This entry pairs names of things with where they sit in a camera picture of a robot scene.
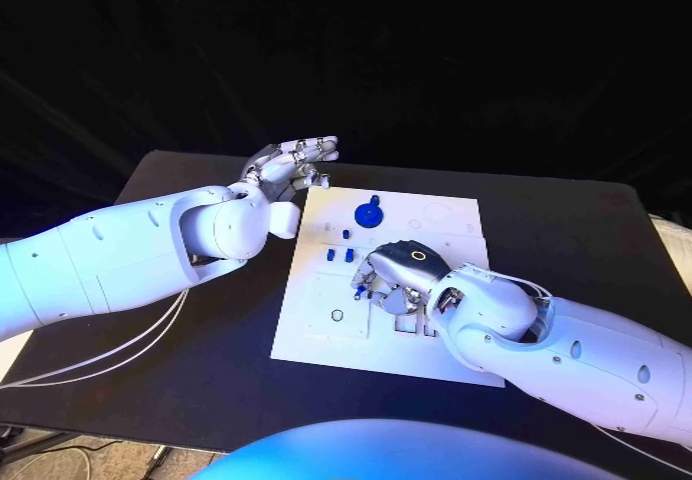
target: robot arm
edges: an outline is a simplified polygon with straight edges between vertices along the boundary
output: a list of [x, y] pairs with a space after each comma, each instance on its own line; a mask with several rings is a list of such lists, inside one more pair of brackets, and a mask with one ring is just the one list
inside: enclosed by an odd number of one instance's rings
[[337, 159], [336, 142], [270, 145], [231, 186], [104, 208], [0, 245], [0, 341], [147, 305], [245, 265], [270, 232], [293, 238], [300, 211], [288, 200], [314, 184], [329, 188], [314, 163]]
[[[578, 418], [690, 445], [689, 347], [614, 313], [530, 297], [496, 272], [471, 264], [443, 272], [440, 262], [418, 242], [379, 247], [353, 278], [356, 294], [394, 314], [424, 305], [457, 360]], [[386, 295], [370, 291], [376, 276]]]

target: blue cap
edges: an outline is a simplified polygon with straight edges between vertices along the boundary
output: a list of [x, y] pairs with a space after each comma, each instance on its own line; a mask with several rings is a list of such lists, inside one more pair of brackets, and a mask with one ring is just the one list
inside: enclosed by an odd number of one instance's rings
[[385, 212], [379, 208], [379, 197], [376, 195], [370, 198], [370, 203], [363, 203], [356, 208], [356, 223], [363, 228], [375, 228], [385, 218]]

